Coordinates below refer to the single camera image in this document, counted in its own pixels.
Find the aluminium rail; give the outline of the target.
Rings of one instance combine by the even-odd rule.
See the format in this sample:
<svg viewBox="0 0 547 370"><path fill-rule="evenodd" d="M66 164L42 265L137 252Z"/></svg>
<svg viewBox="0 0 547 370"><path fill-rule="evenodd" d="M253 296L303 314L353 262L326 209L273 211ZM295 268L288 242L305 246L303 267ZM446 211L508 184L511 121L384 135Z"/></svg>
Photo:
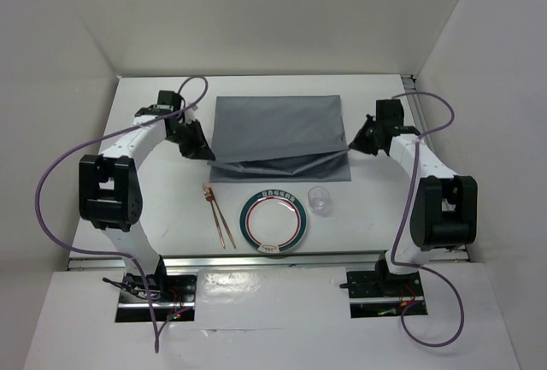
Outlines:
<svg viewBox="0 0 547 370"><path fill-rule="evenodd" d="M261 255L214 255L198 257L168 257L163 260L171 271L198 270L201 268L261 268L261 267L318 267L318 266L353 266L371 265L379 259L379 252L338 252L330 254L305 253L281 256ZM466 250L455 250L442 253L433 259L434 262L469 262ZM68 271L123 269L124 262L117 258L71 258Z"/></svg>
<svg viewBox="0 0 547 370"><path fill-rule="evenodd" d="M416 77L414 75L402 74L401 81L403 83L403 88L406 92L416 91ZM428 130L428 125L424 116L424 112L421 106L422 95L413 94L407 97L407 102L409 105L410 112L415 121L415 127L420 131L424 132Z"/></svg>

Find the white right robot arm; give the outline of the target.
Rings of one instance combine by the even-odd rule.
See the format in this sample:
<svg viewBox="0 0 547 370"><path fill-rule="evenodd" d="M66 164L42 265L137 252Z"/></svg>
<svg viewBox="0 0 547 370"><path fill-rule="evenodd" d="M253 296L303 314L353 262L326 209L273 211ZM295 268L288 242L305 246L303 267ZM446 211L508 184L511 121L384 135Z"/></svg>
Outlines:
<svg viewBox="0 0 547 370"><path fill-rule="evenodd" d="M393 294L403 276L429 261L471 244L477 233L478 184L445 165L426 145L424 134L404 124L397 98L376 102L350 148L366 155L384 152L409 176L409 193L392 247L380 257L373 285Z"/></svg>

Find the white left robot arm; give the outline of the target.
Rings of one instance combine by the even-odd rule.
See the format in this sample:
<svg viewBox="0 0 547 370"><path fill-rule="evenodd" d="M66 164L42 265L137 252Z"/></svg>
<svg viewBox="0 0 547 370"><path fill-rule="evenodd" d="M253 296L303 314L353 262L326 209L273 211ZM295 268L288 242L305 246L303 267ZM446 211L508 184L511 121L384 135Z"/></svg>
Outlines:
<svg viewBox="0 0 547 370"><path fill-rule="evenodd" d="M130 132L97 156L79 161L79 214L122 253L126 273L138 281L138 290L157 301L168 293L162 257L152 248L140 217L144 199L138 169L153 149L164 141L176 144L184 158L213 161L200 122L174 91L160 91L157 103L141 108Z"/></svg>

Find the white plate green red rim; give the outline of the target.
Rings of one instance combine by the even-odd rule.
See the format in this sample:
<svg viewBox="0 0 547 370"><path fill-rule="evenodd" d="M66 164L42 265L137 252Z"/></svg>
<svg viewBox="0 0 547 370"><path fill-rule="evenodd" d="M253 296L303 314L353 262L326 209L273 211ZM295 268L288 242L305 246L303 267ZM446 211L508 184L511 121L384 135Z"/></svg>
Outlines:
<svg viewBox="0 0 547 370"><path fill-rule="evenodd" d="M249 197L238 218L248 245L260 253L293 251L306 235L309 217L300 200L281 189L266 189Z"/></svg>

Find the grey cloth placemat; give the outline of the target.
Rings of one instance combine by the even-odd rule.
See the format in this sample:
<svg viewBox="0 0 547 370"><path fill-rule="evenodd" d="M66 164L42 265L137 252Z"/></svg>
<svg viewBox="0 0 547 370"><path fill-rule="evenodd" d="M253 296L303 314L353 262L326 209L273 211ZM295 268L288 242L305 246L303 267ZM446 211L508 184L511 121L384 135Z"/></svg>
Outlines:
<svg viewBox="0 0 547 370"><path fill-rule="evenodd" d="M341 98L218 97L213 183L351 179Z"/></svg>

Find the aluminium front rail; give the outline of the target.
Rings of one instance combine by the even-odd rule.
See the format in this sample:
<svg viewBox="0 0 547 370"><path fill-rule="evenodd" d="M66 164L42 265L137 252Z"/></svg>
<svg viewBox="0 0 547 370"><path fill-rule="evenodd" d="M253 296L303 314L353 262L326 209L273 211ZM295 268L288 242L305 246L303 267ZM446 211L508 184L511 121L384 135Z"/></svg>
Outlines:
<svg viewBox="0 0 547 370"><path fill-rule="evenodd" d="M201 268L261 268L261 267L318 267L318 266L353 266L371 265L379 259L379 252L338 252L330 254L305 253L281 256L261 255L214 255L198 257L168 257L163 260L171 271L198 270ZM455 250L442 253L433 259L434 262L469 262L466 250ZM117 258L71 258L68 271L123 269L124 262Z"/></svg>

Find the copper fork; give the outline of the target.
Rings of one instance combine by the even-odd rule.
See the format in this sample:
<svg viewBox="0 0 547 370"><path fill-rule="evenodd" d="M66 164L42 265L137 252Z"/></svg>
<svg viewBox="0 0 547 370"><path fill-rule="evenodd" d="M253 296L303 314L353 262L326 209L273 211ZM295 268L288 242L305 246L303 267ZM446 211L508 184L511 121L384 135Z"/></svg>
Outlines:
<svg viewBox="0 0 547 370"><path fill-rule="evenodd" d="M205 197L206 201L209 203L209 206L211 208L212 215L213 215L214 222L215 222L215 227L216 227L216 230L218 232L219 239L220 239L220 242L221 242L221 247L223 249L225 249L226 248L226 242L225 242L225 239L224 239L223 234L222 234L222 230L221 230L220 222L219 222L219 219L218 219L218 215L215 211L215 206L213 204L213 195L212 195L212 191L211 191L209 185L203 184L203 194L204 194L204 197Z"/></svg>

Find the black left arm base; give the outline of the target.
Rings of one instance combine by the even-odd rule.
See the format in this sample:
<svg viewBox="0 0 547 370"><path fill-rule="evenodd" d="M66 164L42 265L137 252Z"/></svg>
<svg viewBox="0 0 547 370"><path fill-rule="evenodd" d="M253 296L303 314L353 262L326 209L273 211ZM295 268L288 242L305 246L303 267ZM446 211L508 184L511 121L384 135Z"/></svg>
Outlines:
<svg viewBox="0 0 547 370"><path fill-rule="evenodd" d="M196 274L165 275L161 285L155 282L153 276L149 276L147 280L157 321L164 322L169 317L175 322L195 320ZM102 281L119 291L115 315L117 323L151 322L144 283L140 276L128 273L123 279L103 277Z"/></svg>

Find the aluminium right side rail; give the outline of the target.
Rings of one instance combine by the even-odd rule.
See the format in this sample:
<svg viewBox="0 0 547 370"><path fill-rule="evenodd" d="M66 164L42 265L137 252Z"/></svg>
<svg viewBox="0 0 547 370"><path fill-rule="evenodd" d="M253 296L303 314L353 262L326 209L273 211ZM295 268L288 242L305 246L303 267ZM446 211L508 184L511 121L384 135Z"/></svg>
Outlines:
<svg viewBox="0 0 547 370"><path fill-rule="evenodd" d="M403 83L403 88L406 92L416 91L416 77L414 75L402 74L401 81ZM424 116L424 112L421 106L422 95L413 94L407 97L407 102L409 105L410 112L415 121L415 127L420 131L424 132L428 130L428 125Z"/></svg>

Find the clear plastic cup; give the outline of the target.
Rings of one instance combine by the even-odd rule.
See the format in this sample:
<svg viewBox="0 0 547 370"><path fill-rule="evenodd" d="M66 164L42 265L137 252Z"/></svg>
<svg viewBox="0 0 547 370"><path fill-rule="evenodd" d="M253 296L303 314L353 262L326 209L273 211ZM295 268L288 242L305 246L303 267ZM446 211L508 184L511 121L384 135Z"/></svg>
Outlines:
<svg viewBox="0 0 547 370"><path fill-rule="evenodd" d="M322 186L312 187L308 192L310 210L319 216L328 216L332 212L330 192Z"/></svg>

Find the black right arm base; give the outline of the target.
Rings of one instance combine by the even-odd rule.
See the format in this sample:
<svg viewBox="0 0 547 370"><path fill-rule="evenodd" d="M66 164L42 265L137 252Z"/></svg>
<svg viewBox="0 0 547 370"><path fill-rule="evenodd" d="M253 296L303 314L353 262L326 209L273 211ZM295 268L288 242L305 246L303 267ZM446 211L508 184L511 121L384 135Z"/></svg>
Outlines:
<svg viewBox="0 0 547 370"><path fill-rule="evenodd" d="M352 319L428 315L419 273L392 275L384 261L373 270L350 270L339 286L348 292Z"/></svg>

